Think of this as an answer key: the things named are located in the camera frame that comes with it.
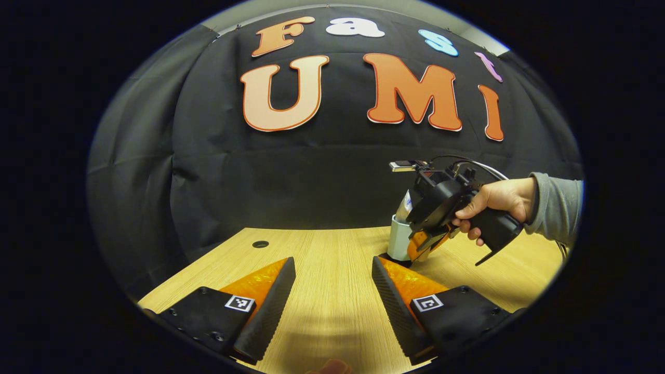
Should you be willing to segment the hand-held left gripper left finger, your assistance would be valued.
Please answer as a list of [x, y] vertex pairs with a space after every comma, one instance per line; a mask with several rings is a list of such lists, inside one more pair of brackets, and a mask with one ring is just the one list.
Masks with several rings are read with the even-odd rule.
[[161, 312], [144, 312], [204, 351], [254, 365], [263, 360], [296, 278], [293, 257], [220, 289], [201, 286]]

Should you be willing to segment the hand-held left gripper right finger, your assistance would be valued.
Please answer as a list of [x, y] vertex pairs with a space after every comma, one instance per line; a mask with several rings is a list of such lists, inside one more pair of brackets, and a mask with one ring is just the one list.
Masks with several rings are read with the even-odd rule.
[[458, 355], [520, 316], [469, 286], [444, 287], [383, 257], [373, 258], [372, 279], [412, 365]]

